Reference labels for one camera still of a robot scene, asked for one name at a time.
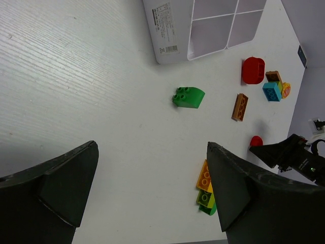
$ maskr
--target lime green toy block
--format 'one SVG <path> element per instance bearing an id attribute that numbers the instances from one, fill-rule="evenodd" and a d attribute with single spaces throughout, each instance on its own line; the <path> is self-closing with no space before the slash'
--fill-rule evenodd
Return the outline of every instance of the lime green toy block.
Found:
<path id="1" fill-rule="evenodd" d="M 213 205 L 215 203 L 213 193 L 200 190 L 197 198 L 197 203 L 207 208 L 213 208 Z"/>
<path id="2" fill-rule="evenodd" d="M 173 96 L 173 103 L 177 107 L 199 108 L 205 92 L 195 87 L 180 87 Z"/>
<path id="3" fill-rule="evenodd" d="M 281 81 L 270 81 L 270 82 L 275 82 L 275 83 L 277 83 L 278 88 L 279 88 L 280 92 L 282 93 L 283 87 L 282 87 L 282 82 L 281 82 Z"/>
<path id="4" fill-rule="evenodd" d="M 207 208 L 204 207 L 203 205 L 200 205 L 199 210 L 205 212 L 207 215 L 212 216 L 217 211 L 217 205 L 214 203 L 212 208 Z"/>

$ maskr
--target small red object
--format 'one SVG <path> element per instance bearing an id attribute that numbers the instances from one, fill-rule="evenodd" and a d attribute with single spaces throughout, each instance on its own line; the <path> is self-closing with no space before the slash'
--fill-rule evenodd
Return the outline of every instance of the small red object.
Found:
<path id="1" fill-rule="evenodd" d="M 246 84 L 260 84 L 264 80 L 265 62 L 261 58 L 250 57 L 242 67 L 242 78 Z"/>
<path id="2" fill-rule="evenodd" d="M 263 146 L 263 140 L 259 136 L 253 136 L 250 146 Z"/>

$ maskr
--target table surface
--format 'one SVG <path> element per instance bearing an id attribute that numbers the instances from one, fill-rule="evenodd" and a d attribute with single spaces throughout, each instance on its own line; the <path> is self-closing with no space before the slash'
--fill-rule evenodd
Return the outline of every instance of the table surface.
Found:
<path id="1" fill-rule="evenodd" d="M 208 141 L 265 167 L 247 152 L 251 137 L 287 137 L 304 67 L 281 1 L 267 1 L 253 42 L 172 65 L 155 61 L 141 0 L 2 0 L 0 13 L 1 176 L 95 140 L 73 243 L 224 239 L 218 216 L 198 211 L 195 185 Z M 241 84 L 250 56 L 291 83 L 286 100 Z M 179 86 L 206 92 L 199 109 L 172 105 Z M 243 122 L 231 119 L 238 93 L 249 97 Z"/>

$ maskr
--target white wall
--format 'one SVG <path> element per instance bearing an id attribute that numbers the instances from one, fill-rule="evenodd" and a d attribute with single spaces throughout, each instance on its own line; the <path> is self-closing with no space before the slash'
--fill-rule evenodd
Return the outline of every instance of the white wall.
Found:
<path id="1" fill-rule="evenodd" d="M 309 139 L 312 132 L 308 120 L 315 117 L 325 120 L 324 105 L 325 68 L 306 69 L 288 135 L 297 134 Z M 318 152 L 325 157 L 325 143 L 318 145 Z M 298 181 L 310 182 L 294 170 L 279 174 Z"/>
<path id="2" fill-rule="evenodd" d="M 325 1 L 282 0 L 282 3 L 306 54 L 307 66 L 325 67 Z"/>

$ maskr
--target blue toy block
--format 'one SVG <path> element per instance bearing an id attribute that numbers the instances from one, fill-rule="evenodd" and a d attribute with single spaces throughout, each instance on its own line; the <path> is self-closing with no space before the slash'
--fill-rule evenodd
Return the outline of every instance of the blue toy block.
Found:
<path id="1" fill-rule="evenodd" d="M 276 82 L 265 83 L 263 91 L 269 102 L 280 102 L 282 95 Z"/>

